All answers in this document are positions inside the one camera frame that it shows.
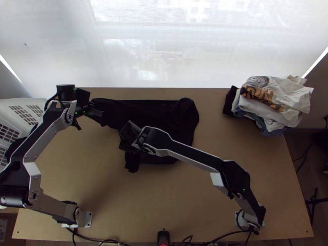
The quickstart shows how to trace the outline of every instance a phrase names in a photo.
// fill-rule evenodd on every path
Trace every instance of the vent grille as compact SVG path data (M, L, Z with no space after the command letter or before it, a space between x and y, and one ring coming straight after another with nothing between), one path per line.
M13 143L18 138L19 132L0 124L0 139Z
M7 166L7 159L5 157L6 149L0 147L0 166Z
M26 105L30 110L32 110L38 117L42 117L43 110L40 109L38 105Z
M9 106L9 108L12 109L16 114L18 114L27 124L38 124L37 120L21 106Z

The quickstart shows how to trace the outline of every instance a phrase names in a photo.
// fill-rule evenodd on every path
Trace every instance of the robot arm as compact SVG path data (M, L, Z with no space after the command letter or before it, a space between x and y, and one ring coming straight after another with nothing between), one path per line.
M57 86L58 100L49 102L42 121L13 151L6 168L0 173L0 204L21 207L51 215L62 227L89 227L92 213L83 212L75 202L59 201L43 193L41 173L35 161L51 139L61 130L74 125L84 114L100 114L89 104L90 93L74 85Z
M263 226L266 209L258 204L250 187L250 176L231 160L222 160L183 143L174 141L167 132L146 126L140 129L129 121L120 132L121 149L129 145L151 155L172 156L210 173L213 185L240 206L240 224Z

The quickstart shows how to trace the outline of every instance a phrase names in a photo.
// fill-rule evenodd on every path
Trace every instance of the table surface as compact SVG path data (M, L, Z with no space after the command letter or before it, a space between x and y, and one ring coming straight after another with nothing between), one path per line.
M283 136L263 137L247 119L222 114L227 89L87 88L91 98L116 100L194 100L200 121L193 147L233 159L250 173L251 189L267 213L265 227L251 239L313 237L298 179ZM208 172L183 162L141 165L137 173L124 168L116 130L78 119L82 131L59 132L37 159L41 187L58 200L77 202L93 212L90 228L79 233L124 242L155 242L165 228L171 241L193 234L210 241L238 230L237 203L225 197ZM227 237L244 240L246 233ZM13 238L70 241L72 236L50 216L20 209Z

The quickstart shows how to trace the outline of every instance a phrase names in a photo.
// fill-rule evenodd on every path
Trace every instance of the pile of clothes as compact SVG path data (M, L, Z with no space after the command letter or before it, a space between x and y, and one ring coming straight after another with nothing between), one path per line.
M303 113L310 112L313 88L305 87L305 82L291 75L250 77L241 88L231 87L223 113L250 118L264 136L280 136L286 128L296 127Z

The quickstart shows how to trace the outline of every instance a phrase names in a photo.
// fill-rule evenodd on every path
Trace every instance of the white curtain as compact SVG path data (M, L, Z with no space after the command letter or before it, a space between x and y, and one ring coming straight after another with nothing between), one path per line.
M317 0L0 0L0 54L36 97L239 87L302 76L328 46L327 14Z

